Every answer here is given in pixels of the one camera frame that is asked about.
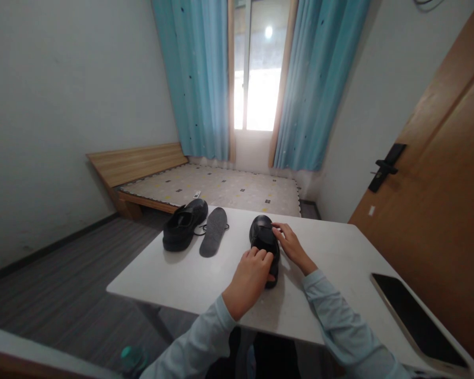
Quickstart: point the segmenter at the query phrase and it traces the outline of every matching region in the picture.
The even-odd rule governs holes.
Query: light blue sleeve
[[[410,378],[320,270],[306,276],[302,284],[320,320],[325,345],[349,377]]]
[[[219,357],[230,355],[228,339],[236,322],[221,295],[190,330],[177,338],[142,373],[144,378],[187,378],[204,374]]]

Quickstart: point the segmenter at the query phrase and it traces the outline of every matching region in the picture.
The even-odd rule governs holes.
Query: sleeve cuff
[[[225,305],[225,301],[223,301],[223,297],[221,295],[218,296],[214,304],[216,306],[216,313],[218,314],[218,318],[221,321],[221,325],[223,325],[226,330],[232,330],[233,328],[235,328],[237,322],[235,322],[235,320],[228,312],[228,309]]]
[[[325,274],[323,274],[323,272],[320,269],[318,269],[316,271],[313,271],[308,276],[306,276],[304,279],[302,279],[302,285],[304,287],[304,290],[307,291],[307,289],[310,286],[322,281],[324,278],[325,278]]]

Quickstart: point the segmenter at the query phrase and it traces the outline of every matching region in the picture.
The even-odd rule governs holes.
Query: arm
[[[191,328],[142,373],[145,378],[185,378],[205,373],[219,357],[230,355],[228,339],[240,318],[265,288],[272,253],[246,251],[232,282]]]
[[[323,339],[335,359],[353,377],[409,378],[394,355],[307,256],[289,225],[273,225],[281,229],[273,230],[284,252],[305,275],[303,287],[307,299],[314,306]]]
[[[228,338],[235,325],[223,297],[219,296],[141,378],[184,378],[205,372],[219,357],[230,355]]]

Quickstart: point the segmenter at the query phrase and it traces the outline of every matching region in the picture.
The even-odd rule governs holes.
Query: black door lock
[[[370,182],[369,189],[372,192],[377,192],[381,184],[384,182],[388,174],[395,175],[399,170],[394,167],[394,164],[399,159],[400,154],[406,148],[406,144],[394,144],[390,149],[390,152],[384,160],[378,159],[376,164],[379,166],[379,170],[376,173],[372,182]]]

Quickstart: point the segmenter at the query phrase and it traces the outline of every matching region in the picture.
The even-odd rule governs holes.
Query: black leather shoe
[[[274,288],[278,283],[279,274],[279,243],[272,232],[272,221],[265,215],[256,216],[249,229],[249,241],[251,247],[256,246],[259,250],[265,249],[274,254],[274,260],[270,266],[269,273],[274,276],[275,281],[265,284],[265,288]]]
[[[179,207],[163,225],[164,249],[172,252],[185,250],[193,239],[196,226],[207,217],[208,210],[207,203],[200,198]]]

